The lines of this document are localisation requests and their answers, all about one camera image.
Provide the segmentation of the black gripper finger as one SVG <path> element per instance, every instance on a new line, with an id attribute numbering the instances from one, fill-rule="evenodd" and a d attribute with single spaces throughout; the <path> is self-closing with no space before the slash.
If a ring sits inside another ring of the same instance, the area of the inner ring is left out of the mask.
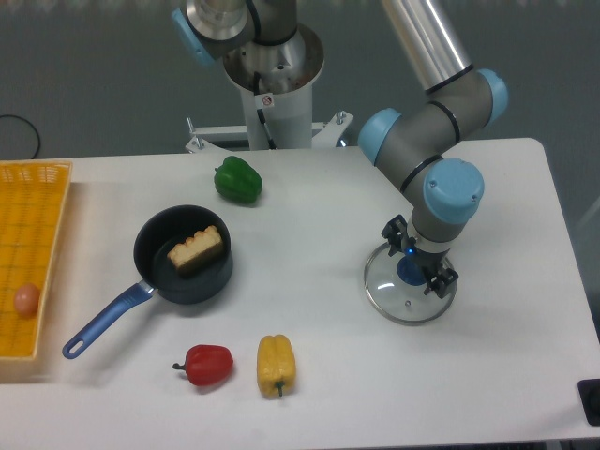
<path id="1" fill-rule="evenodd" d="M 426 288 L 424 295 L 435 293 L 439 298 L 444 298 L 458 281 L 458 273 L 452 269 L 441 266 L 436 270 L 424 269 Z"/>
<path id="2" fill-rule="evenodd" d="M 402 215 L 397 215 L 389 220 L 381 232 L 382 238 L 388 243 L 388 255 L 403 253 L 407 238 L 407 221 Z"/>

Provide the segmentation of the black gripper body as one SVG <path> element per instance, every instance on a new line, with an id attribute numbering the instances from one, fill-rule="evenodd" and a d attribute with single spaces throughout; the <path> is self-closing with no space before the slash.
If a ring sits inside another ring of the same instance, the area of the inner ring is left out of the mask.
<path id="1" fill-rule="evenodd" d="M 419 233 L 401 237 L 400 279 L 402 281 L 452 281 L 453 270 L 444 263 L 453 241 L 435 242 Z"/>

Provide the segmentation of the silver blue-capped robot arm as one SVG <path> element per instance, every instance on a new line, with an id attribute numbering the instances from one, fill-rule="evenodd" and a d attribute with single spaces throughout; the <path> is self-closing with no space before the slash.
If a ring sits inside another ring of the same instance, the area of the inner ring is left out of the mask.
<path id="1" fill-rule="evenodd" d="M 481 173 L 446 152 L 505 111 L 507 88 L 493 71 L 473 67 L 438 2 L 383 7 L 427 104 L 409 117 L 390 108 L 375 113 L 358 144 L 412 205 L 410 217 L 390 220 L 382 232 L 391 252 L 402 254 L 402 278 L 445 297 L 458 274 L 444 257 L 484 192 Z M 188 1 L 172 21 L 199 64 L 222 62 L 243 99 L 252 149 L 315 145 L 311 87 L 323 69 L 323 45 L 298 21 L 294 1 Z"/>

